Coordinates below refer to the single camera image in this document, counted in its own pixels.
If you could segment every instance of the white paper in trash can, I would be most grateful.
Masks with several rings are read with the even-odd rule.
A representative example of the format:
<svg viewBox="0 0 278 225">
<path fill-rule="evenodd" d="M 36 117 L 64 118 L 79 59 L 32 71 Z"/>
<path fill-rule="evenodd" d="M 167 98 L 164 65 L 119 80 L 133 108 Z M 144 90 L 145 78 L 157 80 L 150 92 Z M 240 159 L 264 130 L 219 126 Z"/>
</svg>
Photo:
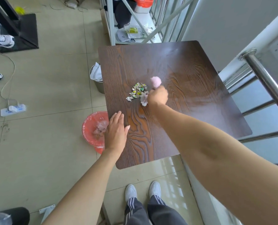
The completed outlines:
<svg viewBox="0 0 278 225">
<path fill-rule="evenodd" d="M 97 62 L 92 68 L 92 71 L 90 73 L 90 79 L 102 82 L 102 71 L 101 71 L 101 66 Z"/>
</svg>

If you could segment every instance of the person's left hand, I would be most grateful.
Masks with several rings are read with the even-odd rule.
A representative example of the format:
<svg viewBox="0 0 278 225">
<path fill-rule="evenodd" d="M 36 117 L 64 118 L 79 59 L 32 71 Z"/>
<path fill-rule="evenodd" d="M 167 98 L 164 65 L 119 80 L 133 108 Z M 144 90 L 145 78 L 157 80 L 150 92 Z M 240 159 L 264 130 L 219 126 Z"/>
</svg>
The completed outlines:
<svg viewBox="0 0 278 225">
<path fill-rule="evenodd" d="M 111 153 L 118 160 L 124 147 L 126 146 L 126 135 L 130 125 L 124 127 L 123 124 L 124 114 L 119 111 L 113 114 L 109 120 L 109 125 L 105 132 L 105 151 Z"/>
</svg>

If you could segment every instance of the gray pants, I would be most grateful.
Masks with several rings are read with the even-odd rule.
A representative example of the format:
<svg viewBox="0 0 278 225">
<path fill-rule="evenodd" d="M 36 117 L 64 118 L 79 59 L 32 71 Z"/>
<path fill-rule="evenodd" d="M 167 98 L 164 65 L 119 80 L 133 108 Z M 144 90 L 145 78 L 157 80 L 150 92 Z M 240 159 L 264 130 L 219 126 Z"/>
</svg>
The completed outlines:
<svg viewBox="0 0 278 225">
<path fill-rule="evenodd" d="M 153 225 L 187 225 L 182 216 L 173 208 L 168 207 L 165 202 L 153 195 L 147 205 L 147 212 L 136 197 L 127 201 L 124 212 L 124 225 L 149 225 L 148 218 Z"/>
</svg>

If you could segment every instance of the person's right arm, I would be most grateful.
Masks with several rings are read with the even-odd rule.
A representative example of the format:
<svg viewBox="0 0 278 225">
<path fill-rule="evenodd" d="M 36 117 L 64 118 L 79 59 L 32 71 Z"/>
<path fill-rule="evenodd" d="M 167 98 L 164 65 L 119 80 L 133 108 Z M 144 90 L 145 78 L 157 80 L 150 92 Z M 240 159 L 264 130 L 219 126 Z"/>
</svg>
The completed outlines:
<svg viewBox="0 0 278 225">
<path fill-rule="evenodd" d="M 220 129 L 171 109 L 167 99 L 160 86 L 150 91 L 148 106 L 201 184 L 244 225 L 278 224 L 278 166 Z"/>
</svg>

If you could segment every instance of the brown tabletop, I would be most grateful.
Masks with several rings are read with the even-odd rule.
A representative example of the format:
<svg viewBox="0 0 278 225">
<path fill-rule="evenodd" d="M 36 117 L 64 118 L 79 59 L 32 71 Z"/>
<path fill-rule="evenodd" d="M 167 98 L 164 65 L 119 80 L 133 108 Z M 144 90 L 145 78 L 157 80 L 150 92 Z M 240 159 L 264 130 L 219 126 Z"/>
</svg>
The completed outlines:
<svg viewBox="0 0 278 225">
<path fill-rule="evenodd" d="M 161 78 L 172 109 L 235 138 L 252 133 L 197 41 L 105 46 L 98 52 L 109 118 L 121 110 L 131 126 L 118 169 L 179 154 L 149 106 L 139 98 L 126 100 L 137 82 L 152 76 Z"/>
</svg>

